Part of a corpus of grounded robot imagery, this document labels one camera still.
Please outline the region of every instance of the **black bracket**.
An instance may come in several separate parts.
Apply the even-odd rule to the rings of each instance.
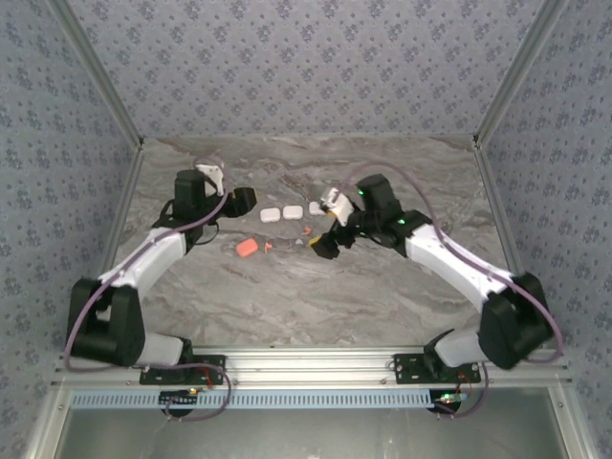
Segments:
[[[436,378],[429,368],[427,368],[424,354],[396,354],[393,356],[393,372],[397,384],[436,384],[466,383],[459,376],[463,373],[470,383],[480,383],[480,368],[478,364],[466,363],[453,371],[445,372],[440,378]]]
[[[226,356],[193,356],[189,363],[208,363],[226,369]],[[222,385],[223,376],[209,368],[186,370],[158,370],[149,368],[141,372],[141,385]]]

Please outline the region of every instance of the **orange eraser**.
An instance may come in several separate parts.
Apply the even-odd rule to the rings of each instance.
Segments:
[[[253,255],[258,250],[259,246],[257,245],[257,241],[255,241],[253,238],[242,241],[236,246],[236,251],[243,258]]]

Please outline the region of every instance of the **blue patterned wall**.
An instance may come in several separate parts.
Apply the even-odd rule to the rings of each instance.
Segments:
[[[0,5],[0,457],[20,457],[133,147],[43,0]]]
[[[612,4],[573,0],[487,151],[604,457],[612,457],[611,125]]]
[[[472,133],[541,0],[70,0],[146,137]]]

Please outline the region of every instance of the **wire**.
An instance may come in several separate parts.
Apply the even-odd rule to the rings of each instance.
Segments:
[[[485,386],[482,388],[482,392],[480,393],[478,402],[476,402],[474,406],[472,406],[470,409],[462,413],[456,413],[455,411],[453,411],[447,406],[444,406],[443,404],[434,404],[435,407],[440,408],[448,413],[448,414],[438,413],[439,415],[444,416],[446,418],[457,418],[457,419],[466,418],[470,416],[471,414],[473,414],[474,412],[476,412],[482,406],[482,404],[487,399],[487,395],[489,392],[489,372],[487,371],[487,366],[485,365],[485,363],[482,362],[481,364],[482,364],[482,372],[485,376]]]
[[[362,165],[360,165],[358,167],[355,167],[353,169],[353,171],[348,175],[348,177],[346,177],[346,179],[344,179],[344,182],[342,182],[342,184],[339,186],[339,188],[338,188],[339,192],[340,193],[344,193],[344,190],[348,187],[349,182],[352,181],[353,178],[355,178],[355,176],[357,176],[358,174],[361,174],[365,169],[367,169],[369,167],[372,167],[372,166],[375,166],[375,165],[383,166],[383,167],[389,167],[389,168],[395,170],[398,174],[400,174],[416,190],[417,193],[419,193],[419,196],[421,196],[421,199],[423,199],[423,202],[425,203],[425,205],[427,207],[427,211],[429,212],[429,217],[431,218],[431,224],[433,225],[433,227],[435,229],[435,232],[436,232],[436,235],[438,236],[438,239],[447,248],[447,250],[450,253],[452,253],[455,257],[457,257],[459,260],[463,261],[466,265],[470,266],[471,268],[473,268],[473,269],[477,270],[478,272],[486,275],[490,279],[494,279],[497,282],[501,282],[506,287],[508,287],[511,290],[513,290],[516,294],[521,295],[523,298],[527,299],[544,316],[544,318],[548,322],[549,326],[553,330],[553,334],[555,335],[555,340],[557,342],[557,349],[555,350],[555,353],[553,354],[553,356],[550,357],[550,358],[546,358],[546,359],[527,359],[527,361],[529,361],[531,363],[550,363],[552,361],[557,360],[559,357],[561,357],[563,355],[563,349],[564,349],[563,336],[561,334],[560,329],[558,328],[557,323],[555,322],[555,319],[551,316],[551,314],[544,307],[544,305],[537,298],[535,298],[533,295],[531,295],[529,292],[527,292],[525,289],[523,289],[521,286],[516,285],[511,280],[506,279],[506,278],[502,277],[501,275],[499,275],[497,273],[493,273],[493,272],[489,271],[487,268],[485,268],[483,266],[480,266],[478,263],[474,262],[473,260],[470,260],[468,257],[463,255],[461,252],[456,250],[452,246],[452,244],[450,244],[447,241],[444,233],[442,232],[442,228],[440,226],[440,222],[438,221],[438,217],[436,216],[435,211],[433,210],[433,205],[429,201],[429,198],[427,198],[427,196],[425,195],[425,192],[423,191],[423,188],[421,187],[421,185],[414,178],[412,178],[410,175],[408,175],[403,169],[401,169],[400,167],[397,167],[394,164],[387,163],[385,161],[369,161],[369,162],[367,162],[365,164],[362,164]]]
[[[206,241],[203,242],[198,242],[196,244],[194,244],[194,246],[205,246],[206,244],[211,243],[212,241],[214,241],[214,238],[217,237],[217,234],[219,234],[219,222],[214,222],[215,226],[217,227],[216,232]]]
[[[90,298],[87,300],[87,302],[85,303],[85,306],[83,306],[83,309],[80,311],[80,314],[76,318],[75,325],[73,326],[73,329],[71,330],[70,335],[68,336],[68,339],[66,340],[66,348],[64,349],[64,366],[66,367],[66,369],[68,371],[72,371],[72,372],[76,372],[76,373],[95,373],[95,372],[98,372],[98,371],[123,369],[122,366],[115,366],[115,365],[102,366],[102,367],[98,367],[98,368],[96,368],[96,367],[93,367],[93,368],[78,368],[78,367],[74,367],[74,366],[71,365],[71,363],[70,363],[70,355],[71,355],[71,352],[73,350],[73,346],[75,344],[75,339],[77,338],[78,330],[80,329],[81,325],[83,324],[83,321],[87,317],[87,314],[92,309],[94,304],[96,304],[96,301],[98,301],[98,299],[106,291],[106,289],[108,289],[113,282],[115,282],[127,270],[129,270],[130,267],[132,265],[134,265],[134,263],[136,263],[138,261],[138,259],[145,252],[147,252],[151,247],[153,247],[155,244],[157,244],[158,242],[160,242],[161,240],[165,239],[168,236],[171,236],[173,234],[178,234],[178,233],[184,232],[184,231],[189,231],[189,230],[191,230],[193,228],[196,228],[196,227],[198,227],[200,225],[205,224],[208,220],[210,220],[212,217],[214,217],[219,212],[219,210],[221,210],[221,208],[223,207],[223,205],[226,203],[227,200],[228,200],[228,193],[226,192],[223,195],[223,197],[221,198],[221,201],[219,201],[219,204],[217,204],[217,206],[212,210],[212,212],[209,213],[208,215],[202,217],[200,220],[198,220],[196,222],[193,222],[193,223],[189,223],[187,225],[183,225],[183,226],[175,228],[175,229],[169,229],[168,231],[163,232],[159,236],[156,236],[156,237],[152,238],[151,240],[149,240],[138,251],[136,251],[132,256],[130,256],[127,259],[127,261],[125,261],[125,263],[121,266],[120,270],[118,270],[116,273],[111,275],[108,279],[106,279],[106,281],[104,281],[102,283],[102,285],[100,285],[98,287],[98,289],[94,292],[94,294],[91,295]],[[168,367],[168,366],[160,367],[158,365],[148,365],[148,366],[151,367],[151,368],[158,368],[158,369],[177,369],[178,370],[178,369],[181,369],[181,368],[185,368],[184,366],[181,366],[181,365],[173,365],[173,366],[170,366],[170,367]]]
[[[210,380],[210,372],[207,367],[198,368],[198,370],[202,370],[205,375],[207,375],[207,386],[209,389],[212,388],[212,381]]]
[[[223,402],[221,402],[219,407],[216,408],[214,411],[211,411],[210,413],[203,414],[202,416],[190,416],[190,417],[184,417],[184,418],[178,418],[176,416],[172,416],[170,414],[170,406],[179,397],[171,397],[165,403],[165,410],[164,410],[165,416],[166,416],[168,421],[176,421],[178,423],[196,423],[198,421],[205,421],[206,419],[212,419],[215,416],[218,416],[221,413],[223,413],[226,410],[226,408],[228,407],[228,404],[230,404],[230,400],[231,400],[231,379],[230,379],[230,376],[228,375],[228,373],[223,368],[221,368],[220,366],[211,365],[210,363],[183,363],[183,364],[180,364],[180,365],[169,365],[169,366],[166,366],[166,367],[163,367],[161,365],[161,367],[162,367],[161,369],[165,369],[165,370],[178,370],[178,369],[186,369],[186,368],[206,368],[206,369],[214,370],[217,373],[219,373],[221,376],[223,376],[223,379],[226,380],[226,383],[228,385],[228,393],[224,397]]]
[[[468,398],[471,395],[471,381],[470,378],[468,378],[468,376],[461,370],[457,370],[457,375],[459,376],[460,380],[466,380],[468,382],[468,384],[470,385],[470,389],[468,390]],[[461,381],[459,382],[459,384],[457,384],[457,392],[459,392],[461,389]]]

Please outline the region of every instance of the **metal bar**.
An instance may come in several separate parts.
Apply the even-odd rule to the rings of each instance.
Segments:
[[[126,139],[132,145],[138,145],[140,143],[138,129],[130,118],[106,70],[104,70],[92,44],[87,38],[87,34],[78,23],[75,12],[66,0],[47,0],[47,4],[57,18],[57,22],[59,22],[61,29],[66,34],[68,41],[75,48],[83,67],[85,67],[89,77],[98,88],[102,99],[108,105]]]
[[[48,459],[55,457],[71,400],[72,390],[52,388],[49,391],[30,434],[30,442],[24,458]]]
[[[491,139],[493,131],[506,114],[514,95],[536,61],[551,30],[568,3],[569,0],[546,0],[539,9],[532,26],[514,56],[512,64],[510,64],[508,72],[506,72],[497,89],[487,113],[476,130],[475,134],[481,145],[486,145]]]
[[[576,389],[553,386],[548,391],[569,458],[598,459],[600,456],[586,424]]]
[[[489,205],[491,206],[493,221],[495,222],[495,227],[497,228],[501,248],[506,256],[508,269],[513,273],[523,273],[523,264],[520,260],[516,243],[514,242],[510,224],[508,223],[506,210],[504,210],[504,205],[502,204],[499,190],[495,184],[489,159],[487,158],[486,153],[482,151],[482,148],[477,145],[474,148],[474,154],[476,155],[476,162],[478,163],[478,168],[480,169],[480,175],[482,176],[482,182],[485,186],[487,198],[489,198]]]
[[[420,347],[371,348],[226,348],[198,347],[196,354],[227,356],[229,377],[239,388],[252,389],[386,389],[396,385],[390,365],[394,354],[422,352]],[[552,351],[538,351],[542,358]],[[98,362],[74,359],[75,366],[101,366]],[[488,365],[492,387],[549,387],[570,383],[571,376],[562,361],[550,365],[519,364],[513,371]],[[52,384],[73,389],[142,388],[141,370],[121,368],[99,373],[68,373],[58,365]],[[157,386],[186,388],[182,386]],[[453,384],[411,384],[409,388],[449,388]]]
[[[76,390],[72,409],[160,409],[160,390]],[[177,409],[219,406],[224,389],[198,394],[192,404],[172,404]],[[232,391],[228,409],[353,409],[433,407],[426,389],[385,390],[245,390]]]
[[[130,209],[132,202],[132,196],[134,195],[134,189],[136,189],[136,183],[138,181],[139,174],[141,173],[142,167],[142,147],[139,145],[136,148],[134,158],[130,164],[130,168],[127,172],[127,177],[121,190],[121,197],[117,210],[115,211],[115,217],[113,217],[113,223],[111,230],[108,235],[108,240],[104,246],[104,252],[99,262],[98,273],[106,273],[108,270],[113,268],[115,264],[115,256],[117,255],[117,249],[119,247],[119,241],[121,233],[123,232],[123,225],[127,218],[127,212]]]

